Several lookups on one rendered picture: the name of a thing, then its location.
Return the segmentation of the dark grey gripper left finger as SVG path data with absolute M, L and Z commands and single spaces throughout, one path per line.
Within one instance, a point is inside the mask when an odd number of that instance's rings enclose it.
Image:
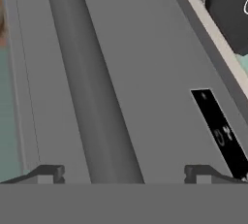
M 64 184 L 64 174 L 63 165 L 40 165 L 28 174 L 2 181 L 2 184 Z

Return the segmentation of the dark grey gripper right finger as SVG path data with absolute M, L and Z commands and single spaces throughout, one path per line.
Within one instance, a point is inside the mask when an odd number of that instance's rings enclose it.
M 245 179 L 222 175 L 209 165 L 186 165 L 184 175 L 185 184 L 247 184 Z

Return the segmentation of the grey fridge door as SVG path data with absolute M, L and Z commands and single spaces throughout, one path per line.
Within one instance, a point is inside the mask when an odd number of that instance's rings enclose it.
M 248 154 L 248 101 L 212 63 L 177 0 L 85 0 L 144 183 L 180 183 L 184 167 L 228 172 L 193 97 L 215 95 Z M 63 165 L 90 180 L 49 0 L 0 0 L 0 181 Z

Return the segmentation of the dark grey appliance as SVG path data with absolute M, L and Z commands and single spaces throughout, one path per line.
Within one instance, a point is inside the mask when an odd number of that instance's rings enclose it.
M 248 55 L 248 0 L 202 0 L 233 52 Z

